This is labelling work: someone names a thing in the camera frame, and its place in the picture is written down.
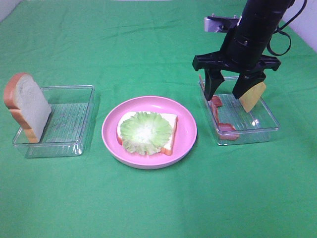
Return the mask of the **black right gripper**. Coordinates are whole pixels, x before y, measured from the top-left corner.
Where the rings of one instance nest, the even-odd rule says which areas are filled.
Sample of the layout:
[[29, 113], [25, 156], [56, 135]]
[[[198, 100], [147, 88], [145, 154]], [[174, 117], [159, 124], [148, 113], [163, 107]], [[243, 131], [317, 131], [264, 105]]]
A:
[[212, 99], [224, 81], [221, 70], [240, 73], [232, 90], [235, 99], [240, 99], [249, 89], [265, 80], [263, 70], [278, 70], [280, 60], [263, 54], [275, 29], [235, 27], [227, 33], [219, 51], [194, 56], [194, 70], [205, 69], [204, 96], [207, 101]]

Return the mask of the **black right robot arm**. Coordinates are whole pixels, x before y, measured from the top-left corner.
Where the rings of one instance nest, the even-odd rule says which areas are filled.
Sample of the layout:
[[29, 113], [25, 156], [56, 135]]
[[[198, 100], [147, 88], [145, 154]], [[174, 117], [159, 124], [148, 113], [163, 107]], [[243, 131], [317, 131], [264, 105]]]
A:
[[265, 80], [265, 69], [276, 71], [281, 62], [266, 56], [274, 31], [292, 0], [249, 0], [239, 18], [210, 15], [205, 17], [207, 32], [225, 32], [219, 51], [196, 55], [193, 68], [205, 71], [204, 96], [210, 100], [224, 81], [223, 70], [239, 74], [233, 95], [240, 99], [249, 89]]

